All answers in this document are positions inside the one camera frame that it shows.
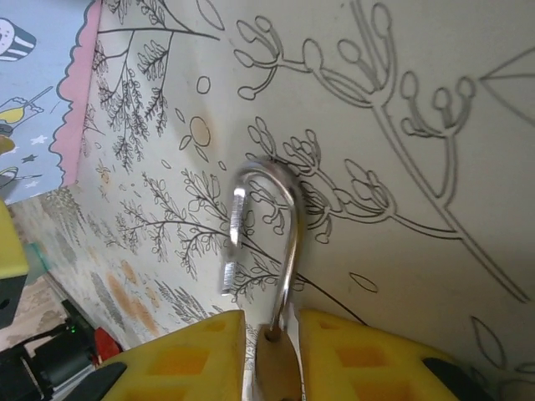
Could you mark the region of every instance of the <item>hook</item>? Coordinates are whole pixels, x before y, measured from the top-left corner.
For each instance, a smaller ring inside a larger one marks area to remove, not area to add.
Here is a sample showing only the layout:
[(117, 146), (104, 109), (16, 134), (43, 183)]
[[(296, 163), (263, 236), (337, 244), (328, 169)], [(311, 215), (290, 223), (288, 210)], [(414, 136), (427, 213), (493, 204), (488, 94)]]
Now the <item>hook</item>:
[(242, 217), (247, 207), (247, 184), (254, 177), (262, 177), (274, 184), (290, 210), (290, 230), (286, 245), (286, 256), (278, 280), (277, 295), (273, 305), (273, 315), (267, 335), (271, 341), (280, 338), (284, 330), (283, 314), (295, 278), (295, 266), (301, 251), (306, 222), (305, 209), (298, 180), (292, 171), (283, 165), (268, 159), (250, 160), (238, 169), (232, 178), (232, 210), (230, 221), (230, 246), (223, 260), (222, 289), (223, 295), (231, 293), (237, 258), (242, 245)]

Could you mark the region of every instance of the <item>red object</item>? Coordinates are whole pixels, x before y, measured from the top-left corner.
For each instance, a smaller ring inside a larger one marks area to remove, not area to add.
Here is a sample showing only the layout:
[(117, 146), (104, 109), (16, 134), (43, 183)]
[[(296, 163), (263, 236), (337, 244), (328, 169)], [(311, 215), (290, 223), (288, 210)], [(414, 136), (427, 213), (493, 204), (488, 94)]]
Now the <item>red object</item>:
[(123, 352), (122, 347), (102, 327), (94, 331), (94, 342), (98, 355), (98, 361), (94, 361), (96, 364), (101, 364), (105, 360)]

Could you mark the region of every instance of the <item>wallpaper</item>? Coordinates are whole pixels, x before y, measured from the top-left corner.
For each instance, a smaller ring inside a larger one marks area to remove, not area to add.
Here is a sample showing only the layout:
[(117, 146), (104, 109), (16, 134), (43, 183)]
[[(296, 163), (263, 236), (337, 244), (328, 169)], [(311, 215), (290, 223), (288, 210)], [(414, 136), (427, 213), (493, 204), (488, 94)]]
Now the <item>wallpaper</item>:
[(217, 287), (230, 176), (268, 156), (305, 194), (296, 314), (430, 344), (497, 399), (532, 399), (534, 14), (520, 0), (108, 0), (78, 183), (14, 209), (121, 342), (241, 307), (250, 370), (289, 224), (265, 181), (232, 297)]
[(42, 3), (0, 0), (0, 135), (14, 142), (0, 158), (8, 205), (76, 179), (101, 4)]

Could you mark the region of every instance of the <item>wooden piece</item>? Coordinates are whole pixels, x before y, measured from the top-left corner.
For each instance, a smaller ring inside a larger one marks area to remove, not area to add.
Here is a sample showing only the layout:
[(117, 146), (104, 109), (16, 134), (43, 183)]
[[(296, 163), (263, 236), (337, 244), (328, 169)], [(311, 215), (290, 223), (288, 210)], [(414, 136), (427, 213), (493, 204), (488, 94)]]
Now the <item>wooden piece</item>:
[(258, 331), (253, 396), (261, 401), (301, 401), (301, 373), (290, 337), (282, 331), (276, 342), (266, 338), (269, 326)]

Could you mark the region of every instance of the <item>black cable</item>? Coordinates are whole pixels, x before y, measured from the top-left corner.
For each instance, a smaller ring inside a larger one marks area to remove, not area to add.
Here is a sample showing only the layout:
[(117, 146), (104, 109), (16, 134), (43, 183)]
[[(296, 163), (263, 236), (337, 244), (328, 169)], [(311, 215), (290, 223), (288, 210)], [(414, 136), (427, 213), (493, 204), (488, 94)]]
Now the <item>black cable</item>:
[(60, 334), (61, 332), (66, 331), (68, 328), (69, 328), (69, 325), (66, 324), (66, 323), (59, 324), (58, 326), (48, 330), (47, 332), (41, 332), (40, 334), (35, 334), (32, 337), (29, 337), (29, 338), (26, 338), (25, 340), (22, 340), (22, 342), (17, 344), (17, 346), (23, 346), (23, 345), (26, 345), (26, 344), (31, 343), (33, 341), (39, 340), (41, 338), (56, 336), (56, 335)]

